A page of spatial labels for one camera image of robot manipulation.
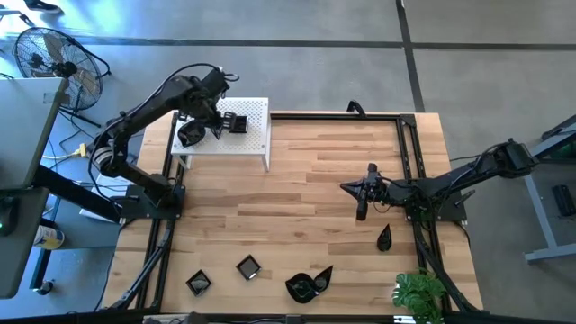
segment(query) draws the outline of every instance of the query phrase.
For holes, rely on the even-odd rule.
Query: white table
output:
[[[233,134],[224,130],[220,140],[210,131],[206,136],[191,147],[184,148],[177,131],[187,121],[178,121],[172,144],[172,155],[186,169],[192,166],[192,156],[259,156],[262,158],[264,170],[270,169],[270,134],[272,123],[268,109],[268,98],[226,98],[216,105],[222,113],[232,112],[238,116],[247,116],[248,129],[245,134]],[[183,157],[190,157],[185,162]]]

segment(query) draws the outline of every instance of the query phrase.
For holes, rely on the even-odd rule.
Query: black square dish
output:
[[[211,284],[212,282],[202,270],[195,273],[190,279],[188,279],[188,281],[186,281],[186,285],[196,297],[208,290],[208,287],[210,287]]]
[[[236,265],[236,268],[246,280],[254,278],[258,271],[262,269],[251,255],[246,256],[244,260],[240,261],[240,263]]]

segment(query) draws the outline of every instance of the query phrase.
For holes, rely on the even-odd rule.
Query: gray desk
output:
[[[60,106],[56,93],[65,86],[61,78],[0,80],[0,190],[31,185]],[[18,225],[0,238],[0,298],[18,290],[48,194],[44,188],[15,194]]]

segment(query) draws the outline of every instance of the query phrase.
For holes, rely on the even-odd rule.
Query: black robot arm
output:
[[[191,116],[205,127],[222,122],[216,103],[230,89],[227,76],[220,68],[202,80],[196,76],[171,76],[144,103],[107,122],[106,129],[94,139],[90,163],[104,176],[122,176],[144,188],[150,201],[159,207],[169,203],[172,185],[162,175],[149,175],[126,162],[128,141],[135,133],[171,111]]]
[[[524,144],[509,139],[488,148],[474,161],[435,178],[391,180],[382,176],[377,165],[371,163],[365,178],[340,187],[358,201],[356,218],[360,221],[365,220],[368,203],[372,202],[403,206],[430,216],[457,191],[494,176],[526,176],[536,164],[537,159]]]

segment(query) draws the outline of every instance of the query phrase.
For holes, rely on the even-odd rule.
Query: black metal frame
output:
[[[410,138],[414,148],[414,154],[416,159],[416,165],[418,169],[418,176],[426,176],[426,170],[424,167],[424,160],[422,157],[422,152],[419,145],[419,135],[417,130],[416,118],[414,114],[365,114],[361,108],[351,109],[356,110],[357,113],[273,113],[271,114],[272,120],[294,120],[294,121],[387,121],[395,122],[399,143],[400,143],[400,158],[402,161],[404,176],[406,178],[411,178],[410,169],[410,157],[408,154],[408,147],[406,144],[406,136],[404,131],[406,127],[409,128]],[[170,148],[172,143],[172,138],[174,137],[174,131],[176,130],[176,116],[172,120],[172,128],[170,131],[170,137],[168,145],[166,148],[165,163],[163,167],[163,176],[168,176],[170,173],[170,165],[172,162],[172,157],[170,155]],[[181,184],[184,175],[184,169],[178,165],[176,171],[176,183]],[[153,257],[152,250],[157,244],[159,224],[162,220],[152,220],[152,227],[150,229],[150,234],[148,237],[148,248],[146,252],[145,264],[148,260]],[[167,279],[167,266],[170,257],[170,246],[172,243],[172,236],[174,234],[176,221],[168,220],[166,227],[170,230],[171,235],[169,235],[167,241],[167,251],[162,256],[160,269],[157,276],[157,286],[154,294],[154,299],[150,306],[145,307],[146,304],[146,293],[148,291],[149,277],[146,276],[142,280],[142,285],[138,293],[136,309],[134,310],[116,310],[107,309],[98,312],[88,312],[88,313],[73,313],[65,315],[56,316],[45,316],[38,318],[28,318],[28,319],[10,319],[9,323],[102,323],[106,322],[108,324],[114,323],[141,323],[143,317],[146,315],[159,314],[161,311],[162,299],[164,295],[164,287]],[[430,249],[424,249],[427,252],[428,258],[433,257],[437,261],[436,268],[442,269],[442,256],[440,252],[438,235],[436,223],[434,220],[429,221],[427,225],[430,228],[429,238],[430,238]],[[418,265],[422,268],[427,267],[427,259],[424,254],[419,249],[420,240],[417,239],[418,235],[422,235],[420,223],[418,221],[413,221],[412,226],[415,234],[415,242],[417,243],[416,253],[418,258]],[[442,309],[445,314],[445,323],[494,323],[494,322],[506,322],[506,323],[535,323],[536,321],[532,319],[521,319],[513,317],[504,316],[494,316],[483,312],[466,312],[466,313],[455,313],[451,311],[450,300],[445,294],[442,298]],[[203,317],[208,321],[219,321],[219,322],[231,322],[231,321],[250,321],[250,320],[261,320],[261,319],[279,319],[283,320],[285,324],[301,324],[306,322],[375,322],[375,323],[394,323],[403,322],[411,320],[410,316],[394,316],[394,315],[286,315],[286,314],[202,314]]]

